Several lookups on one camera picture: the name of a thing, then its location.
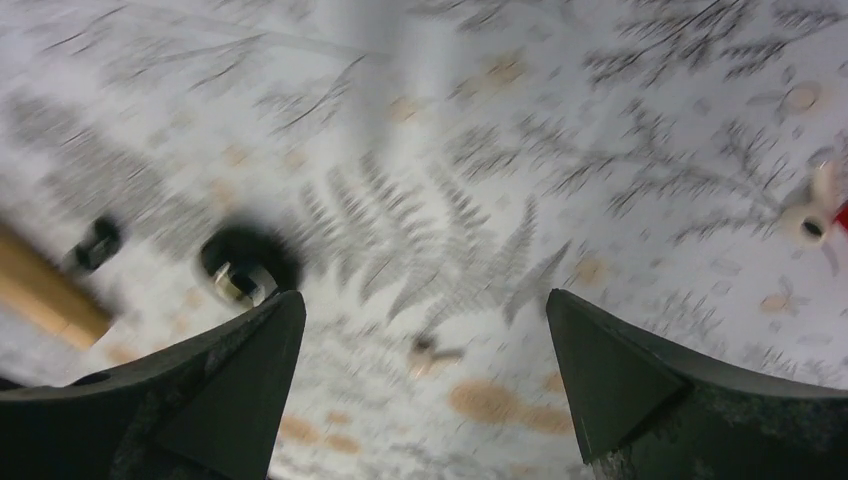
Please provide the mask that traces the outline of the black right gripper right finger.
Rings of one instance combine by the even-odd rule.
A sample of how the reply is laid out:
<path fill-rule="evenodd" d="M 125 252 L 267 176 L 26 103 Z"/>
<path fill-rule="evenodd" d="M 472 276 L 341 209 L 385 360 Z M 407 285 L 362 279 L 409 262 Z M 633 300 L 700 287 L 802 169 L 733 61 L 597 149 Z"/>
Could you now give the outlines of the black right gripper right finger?
<path fill-rule="evenodd" d="M 553 290 L 546 312 L 599 479 L 843 479 L 847 394 L 733 366 Z"/>

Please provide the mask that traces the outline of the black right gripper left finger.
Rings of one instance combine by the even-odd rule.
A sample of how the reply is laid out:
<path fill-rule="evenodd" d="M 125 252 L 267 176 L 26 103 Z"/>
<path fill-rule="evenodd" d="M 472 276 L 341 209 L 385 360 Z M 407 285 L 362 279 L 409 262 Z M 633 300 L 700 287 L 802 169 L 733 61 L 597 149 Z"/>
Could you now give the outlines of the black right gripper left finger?
<path fill-rule="evenodd" d="M 63 387 L 1 394 L 5 479 L 263 479 L 306 324 L 297 291 Z"/>

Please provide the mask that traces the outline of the black earbud charging case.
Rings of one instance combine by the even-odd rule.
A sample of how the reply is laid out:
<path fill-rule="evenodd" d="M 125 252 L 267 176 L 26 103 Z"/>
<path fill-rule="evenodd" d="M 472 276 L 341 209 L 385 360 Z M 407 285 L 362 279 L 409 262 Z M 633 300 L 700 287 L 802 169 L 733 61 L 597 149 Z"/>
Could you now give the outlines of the black earbud charging case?
<path fill-rule="evenodd" d="M 279 237 L 256 225 L 226 224 L 197 254 L 198 275 L 224 304 L 240 310 L 299 288 L 303 263 Z"/>

